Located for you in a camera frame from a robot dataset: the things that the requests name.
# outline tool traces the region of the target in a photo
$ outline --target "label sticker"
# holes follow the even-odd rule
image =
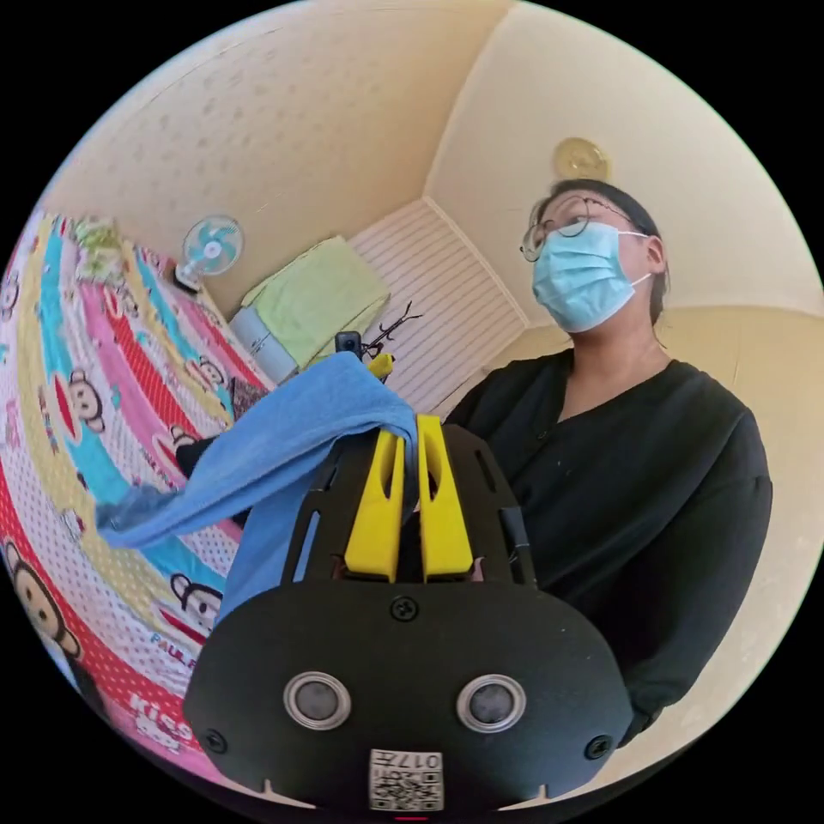
[[[441,753],[374,749],[369,758],[370,809],[434,812],[444,808]]]

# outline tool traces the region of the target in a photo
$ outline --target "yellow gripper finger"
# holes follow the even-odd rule
[[[465,575],[472,568],[472,549],[436,415],[418,415],[418,479],[424,579]]]
[[[401,540],[406,444],[382,430],[343,561],[354,575],[395,582]]]

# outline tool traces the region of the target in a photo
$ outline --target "black top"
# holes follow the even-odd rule
[[[557,422],[573,351],[491,373],[448,418],[490,446],[523,508],[539,586],[615,653],[635,717],[622,743],[692,687],[730,626],[773,501],[752,412],[672,361]]]

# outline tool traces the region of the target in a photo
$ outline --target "colorful bedsheet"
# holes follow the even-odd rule
[[[140,553],[94,529],[130,484],[177,488],[185,439],[231,426],[228,386],[271,383],[208,298],[124,240],[121,285],[76,280],[72,223],[29,220],[0,290],[0,540],[44,641],[125,735],[223,783],[181,712],[237,550],[230,521]]]

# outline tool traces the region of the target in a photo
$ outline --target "face mask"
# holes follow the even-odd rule
[[[589,223],[568,238],[550,233],[532,276],[532,293],[565,332],[586,332],[609,320],[652,273],[631,283],[621,268],[620,232],[604,223]]]

